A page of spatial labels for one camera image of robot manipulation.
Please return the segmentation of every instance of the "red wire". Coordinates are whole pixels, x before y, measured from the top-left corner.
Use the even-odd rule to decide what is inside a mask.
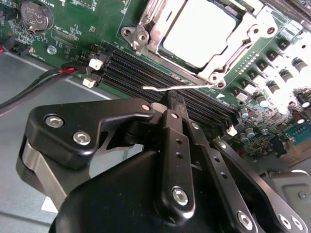
[[[60,73],[72,73],[72,72],[74,72],[75,71],[75,68],[68,68],[68,69],[59,69],[58,70],[58,72],[60,72]]]

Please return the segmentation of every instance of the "black mechanical arm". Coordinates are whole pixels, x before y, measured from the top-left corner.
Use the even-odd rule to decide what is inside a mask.
[[[143,152],[90,178],[98,150]],[[307,233],[304,221],[224,141],[207,141],[184,99],[41,106],[17,160],[59,213],[51,233]]]

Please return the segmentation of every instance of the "white slot latch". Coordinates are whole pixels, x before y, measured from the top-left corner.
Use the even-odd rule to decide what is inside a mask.
[[[227,129],[227,134],[229,134],[230,136],[234,137],[235,135],[238,134],[238,131],[234,128],[233,125],[231,125],[229,127],[229,129]]]
[[[87,86],[88,88],[92,88],[94,85],[95,85],[96,81],[95,80],[92,80],[92,79],[89,79],[89,78],[86,78],[86,79],[83,79],[83,85],[84,86]]]
[[[104,62],[95,58],[92,58],[89,63],[88,66],[93,68],[94,70],[100,70],[101,67],[103,66]]]

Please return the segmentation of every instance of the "motherboard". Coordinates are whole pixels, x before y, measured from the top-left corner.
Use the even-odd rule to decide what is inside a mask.
[[[100,60],[81,77],[90,88],[149,102],[176,89],[208,139],[289,166],[306,158],[310,14],[298,23],[259,0],[1,1],[2,44],[13,37],[19,55],[54,67]]]

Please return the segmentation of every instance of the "black cable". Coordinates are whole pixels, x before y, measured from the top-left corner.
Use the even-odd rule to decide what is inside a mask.
[[[16,109],[19,106],[22,106],[26,102],[32,100],[39,94],[41,94],[44,90],[49,88],[50,86],[54,85],[55,83],[66,80],[71,78],[72,75],[68,73],[58,73],[54,74],[52,77],[47,78],[44,81],[37,81],[37,85],[32,85],[31,88],[27,88],[21,93],[19,93],[17,96],[10,99],[10,101],[7,104],[1,104],[0,105],[0,117],[4,116],[5,114],[9,113],[10,111]]]
[[[10,103],[11,101],[15,100],[16,98],[22,96],[24,93],[28,92],[29,90],[31,90],[33,87],[35,87],[38,83],[40,83],[41,81],[43,81],[44,79],[52,76],[52,75],[57,75],[59,74],[58,69],[50,69],[46,72],[44,72],[43,74],[41,74],[38,78],[36,78],[28,87],[26,87],[26,89],[24,89],[23,91],[21,91],[20,93],[18,93],[16,96],[10,98],[9,100],[7,100],[6,102],[3,102],[0,104],[0,108],[7,105],[8,103]]]

